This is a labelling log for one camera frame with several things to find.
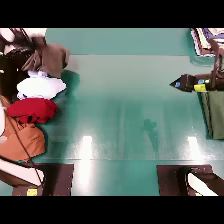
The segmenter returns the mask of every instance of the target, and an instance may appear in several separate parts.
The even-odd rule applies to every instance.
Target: table surface
[[[159,195],[158,164],[211,164],[224,178],[224,142],[208,138],[198,95],[169,86],[209,73],[213,59],[160,50],[70,57],[59,113],[39,125],[46,153],[34,161],[74,163],[72,195]]]

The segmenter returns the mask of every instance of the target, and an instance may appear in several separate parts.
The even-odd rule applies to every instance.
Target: pile of clothes
[[[208,42],[210,39],[215,39],[219,45],[224,45],[224,28],[192,28],[191,35],[198,56],[214,57]]]
[[[52,99],[66,88],[61,72],[68,59],[69,51],[46,43],[45,33],[0,28],[0,156],[28,161],[45,152],[35,124],[57,114]]]

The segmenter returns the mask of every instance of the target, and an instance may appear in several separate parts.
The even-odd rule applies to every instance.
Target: brown base plate
[[[74,164],[36,163],[36,168],[44,172],[44,189],[37,188],[37,196],[71,196]],[[28,189],[34,187],[13,188],[12,196],[27,196]]]
[[[160,196],[180,196],[176,174],[177,170],[183,166],[213,172],[211,165],[157,165]],[[190,192],[190,195],[196,195],[196,193],[196,191]]]

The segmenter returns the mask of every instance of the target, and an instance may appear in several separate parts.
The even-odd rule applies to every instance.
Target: red cloth
[[[58,105],[42,98],[26,98],[9,106],[7,112],[22,123],[46,123],[58,112]]]

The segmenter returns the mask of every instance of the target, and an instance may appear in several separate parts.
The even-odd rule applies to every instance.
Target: stack of folded clothes
[[[210,39],[215,39],[220,45],[224,45],[224,28],[192,28],[191,35],[198,56],[214,56],[209,44]]]

